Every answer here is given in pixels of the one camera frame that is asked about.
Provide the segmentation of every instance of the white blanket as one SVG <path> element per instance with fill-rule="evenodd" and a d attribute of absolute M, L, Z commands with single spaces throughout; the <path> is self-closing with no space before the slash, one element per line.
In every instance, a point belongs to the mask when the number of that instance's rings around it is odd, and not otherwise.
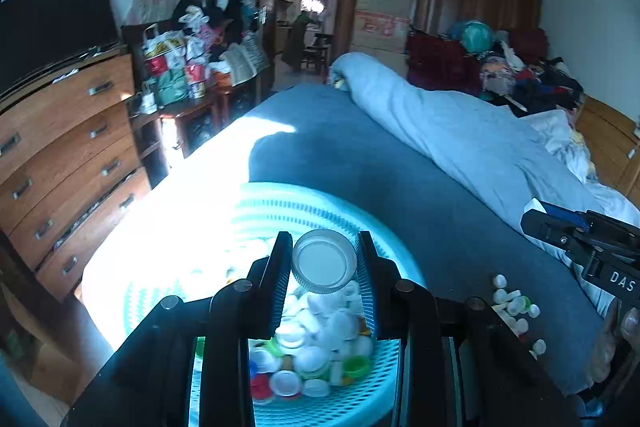
<path fill-rule="evenodd" d="M 621 215 L 615 204 L 603 206 L 610 200 L 611 189 L 591 186 L 594 183 L 587 181 L 586 174 L 580 179 L 567 168 L 566 159 L 572 150 L 566 137 L 557 132 L 545 135 L 545 123 L 535 119 L 527 123 L 510 111 L 461 92 L 426 91 L 411 86 L 369 55 L 343 55 L 334 62 L 331 76 L 346 80 L 353 101 L 373 120 L 433 160 L 520 233 L 523 209 L 532 198 L 628 220 L 630 212 Z M 474 216 L 460 219 L 473 220 Z M 635 219 L 640 223 L 637 210 Z M 573 266 L 563 251 L 527 238 Z M 578 273 L 582 270 L 573 268 Z M 612 296 L 580 277 L 578 280 L 604 315 Z"/>

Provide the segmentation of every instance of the doorway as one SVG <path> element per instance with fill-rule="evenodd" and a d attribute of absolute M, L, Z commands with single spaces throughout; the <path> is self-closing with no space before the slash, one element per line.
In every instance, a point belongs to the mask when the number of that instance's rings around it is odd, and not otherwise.
<path fill-rule="evenodd" d="M 278 0 L 274 91 L 322 84 L 331 56 L 337 0 Z"/>

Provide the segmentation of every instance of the green bag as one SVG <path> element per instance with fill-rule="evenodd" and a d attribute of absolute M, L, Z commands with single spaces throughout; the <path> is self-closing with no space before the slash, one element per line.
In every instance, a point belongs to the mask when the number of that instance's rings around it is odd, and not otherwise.
<path fill-rule="evenodd" d="M 165 71 L 156 77 L 156 82 L 158 83 L 158 103 L 161 106 L 179 102 L 189 96 L 187 77 L 182 68 Z"/>

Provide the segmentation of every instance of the cardboard box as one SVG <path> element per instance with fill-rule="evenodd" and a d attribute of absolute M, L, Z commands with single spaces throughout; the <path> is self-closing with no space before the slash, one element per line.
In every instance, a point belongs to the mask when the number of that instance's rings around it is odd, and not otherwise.
<path fill-rule="evenodd" d="M 356 0 L 351 44 L 404 52 L 413 0 Z"/>
<path fill-rule="evenodd" d="M 375 57 L 382 62 L 387 68 L 394 70 L 397 74 L 406 78 L 409 71 L 409 65 L 407 64 L 407 56 L 401 53 L 392 53 L 384 50 L 375 50 L 373 48 L 366 48 L 364 46 L 351 45 L 350 52 L 358 52 Z"/>

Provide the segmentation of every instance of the tiled floor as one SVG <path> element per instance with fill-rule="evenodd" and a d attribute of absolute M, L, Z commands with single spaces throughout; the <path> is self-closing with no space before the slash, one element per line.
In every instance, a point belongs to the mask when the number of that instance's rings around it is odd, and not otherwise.
<path fill-rule="evenodd" d="M 290 66 L 280 60 L 278 55 L 276 57 L 276 80 L 273 84 L 273 90 L 282 91 L 298 84 L 322 84 L 322 76 L 315 69 L 306 69 L 304 66 L 301 71 L 293 71 Z"/>

